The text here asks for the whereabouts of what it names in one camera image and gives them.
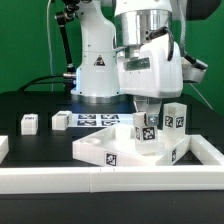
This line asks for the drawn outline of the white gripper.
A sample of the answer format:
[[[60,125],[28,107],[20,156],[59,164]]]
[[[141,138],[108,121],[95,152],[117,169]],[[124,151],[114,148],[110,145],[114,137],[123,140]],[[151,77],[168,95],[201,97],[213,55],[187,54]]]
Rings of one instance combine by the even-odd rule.
[[[157,98],[175,98],[182,92],[182,66],[177,43],[174,43],[171,60],[168,60],[168,52],[169,37],[162,36],[142,45],[136,60],[126,59],[123,52],[117,54],[120,89],[123,93],[137,95],[133,98],[135,110],[146,112],[148,126],[159,123],[161,100]]]

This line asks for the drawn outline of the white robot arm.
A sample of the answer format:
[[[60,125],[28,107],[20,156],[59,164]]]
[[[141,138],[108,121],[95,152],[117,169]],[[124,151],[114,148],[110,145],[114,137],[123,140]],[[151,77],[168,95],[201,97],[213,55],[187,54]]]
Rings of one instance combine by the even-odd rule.
[[[159,123],[161,101],[183,83],[199,82],[207,65],[174,40],[171,23],[205,20],[222,0],[81,0],[82,62],[76,94],[96,101],[135,97],[148,126]]]

